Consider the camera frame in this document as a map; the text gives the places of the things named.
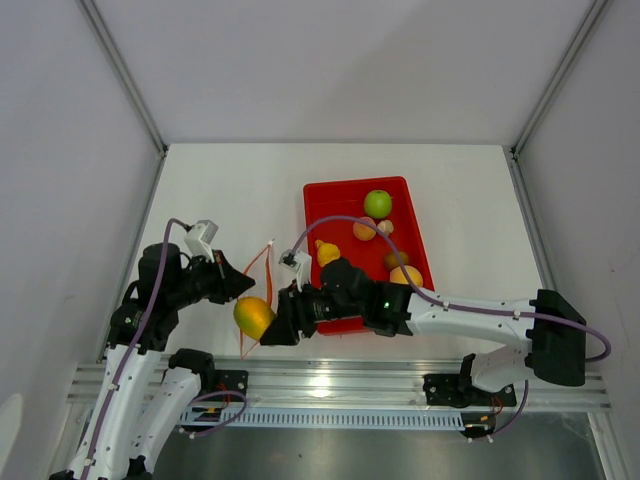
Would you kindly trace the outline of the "clear zip top bag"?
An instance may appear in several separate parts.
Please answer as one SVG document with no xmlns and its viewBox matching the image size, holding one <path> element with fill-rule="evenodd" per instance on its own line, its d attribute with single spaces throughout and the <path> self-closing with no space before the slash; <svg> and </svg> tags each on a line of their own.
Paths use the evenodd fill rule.
<svg viewBox="0 0 640 480">
<path fill-rule="evenodd" d="M 240 295 L 233 309 L 241 359 L 246 359 L 260 345 L 260 338 L 275 318 L 274 242 L 270 240 L 243 271 L 255 284 Z"/>
</svg>

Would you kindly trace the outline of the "yellow green mango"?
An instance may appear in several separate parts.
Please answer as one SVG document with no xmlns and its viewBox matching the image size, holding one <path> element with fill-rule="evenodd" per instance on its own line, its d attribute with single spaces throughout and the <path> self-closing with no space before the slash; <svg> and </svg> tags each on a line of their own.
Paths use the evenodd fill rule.
<svg viewBox="0 0 640 480">
<path fill-rule="evenodd" d="M 275 313 L 262 298 L 247 296 L 237 301 L 233 317 L 243 334 L 259 341 L 274 321 Z"/>
</svg>

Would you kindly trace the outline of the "yellow bumpy gourd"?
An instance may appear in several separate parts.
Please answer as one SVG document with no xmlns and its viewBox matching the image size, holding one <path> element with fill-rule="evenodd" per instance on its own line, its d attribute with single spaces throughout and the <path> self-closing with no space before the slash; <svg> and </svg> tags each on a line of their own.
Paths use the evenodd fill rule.
<svg viewBox="0 0 640 480">
<path fill-rule="evenodd" d="M 314 245 L 316 248 L 316 261 L 321 268 L 341 258 L 340 249 L 333 243 L 316 240 Z"/>
</svg>

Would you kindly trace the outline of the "orange fruit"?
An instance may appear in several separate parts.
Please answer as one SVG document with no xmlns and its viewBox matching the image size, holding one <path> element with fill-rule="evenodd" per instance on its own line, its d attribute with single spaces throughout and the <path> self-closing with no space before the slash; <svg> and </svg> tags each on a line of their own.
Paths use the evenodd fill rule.
<svg viewBox="0 0 640 480">
<path fill-rule="evenodd" d="M 412 282 L 417 287 L 423 286 L 423 276 L 419 270 L 410 265 L 396 267 L 389 273 L 389 281 L 395 284 L 406 284 Z"/>
</svg>

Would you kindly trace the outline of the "brown kiwi fruit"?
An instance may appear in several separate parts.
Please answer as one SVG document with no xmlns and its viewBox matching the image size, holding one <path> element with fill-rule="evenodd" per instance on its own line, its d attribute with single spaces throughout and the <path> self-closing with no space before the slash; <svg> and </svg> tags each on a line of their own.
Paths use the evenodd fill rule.
<svg viewBox="0 0 640 480">
<path fill-rule="evenodd" d="M 398 254 L 390 252 L 383 258 L 384 267 L 388 272 L 398 268 L 400 263 L 403 263 L 404 265 L 409 264 L 409 256 L 405 252 L 400 251 Z"/>
</svg>

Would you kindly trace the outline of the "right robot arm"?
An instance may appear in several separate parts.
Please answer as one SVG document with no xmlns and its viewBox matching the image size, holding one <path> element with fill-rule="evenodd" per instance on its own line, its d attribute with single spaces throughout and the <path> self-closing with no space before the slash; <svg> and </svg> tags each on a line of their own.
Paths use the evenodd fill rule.
<svg viewBox="0 0 640 480">
<path fill-rule="evenodd" d="M 351 317 L 384 337 L 438 334 L 498 344 L 464 358 L 456 389 L 468 403 L 531 378 L 564 387 L 585 382 L 586 322 L 558 292 L 541 289 L 532 300 L 463 300 L 373 280 L 344 258 L 322 270 L 318 287 L 292 283 L 281 289 L 274 320 L 259 342 L 295 346 L 319 324 Z"/>
</svg>

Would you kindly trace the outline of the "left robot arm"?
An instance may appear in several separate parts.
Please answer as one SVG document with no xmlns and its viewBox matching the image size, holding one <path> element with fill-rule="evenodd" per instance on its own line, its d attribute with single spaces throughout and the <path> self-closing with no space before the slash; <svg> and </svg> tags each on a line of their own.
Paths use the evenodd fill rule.
<svg viewBox="0 0 640 480">
<path fill-rule="evenodd" d="M 244 373 L 227 381 L 211 354 L 172 354 L 159 390 L 145 393 L 181 309 L 206 300 L 224 305 L 254 287 L 216 250 L 186 255 L 173 243 L 144 249 L 138 278 L 113 312 L 95 407 L 70 464 L 55 479 L 150 479 L 165 442 L 192 402 L 247 403 Z"/>
</svg>

